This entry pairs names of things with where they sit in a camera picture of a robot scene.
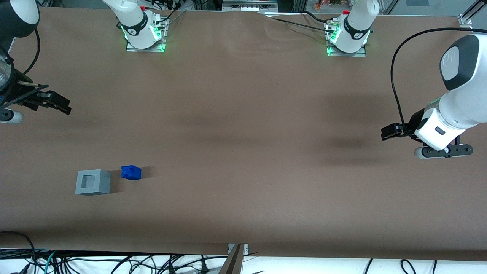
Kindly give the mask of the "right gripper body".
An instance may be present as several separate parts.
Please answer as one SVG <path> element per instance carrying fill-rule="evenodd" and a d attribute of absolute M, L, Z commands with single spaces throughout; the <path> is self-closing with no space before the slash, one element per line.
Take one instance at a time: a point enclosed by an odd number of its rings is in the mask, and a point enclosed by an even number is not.
<path fill-rule="evenodd" d="M 31 90 L 34 90 L 38 85 L 25 86 L 20 85 L 18 82 L 33 83 L 33 80 L 26 76 L 24 73 L 15 72 L 12 76 L 9 72 L 1 73 L 1 110 L 5 109 L 5 105 L 11 101 L 14 101 L 23 95 L 27 94 Z M 33 111 L 37 111 L 39 102 L 35 94 L 24 98 L 19 101 L 18 104 L 23 105 Z"/>

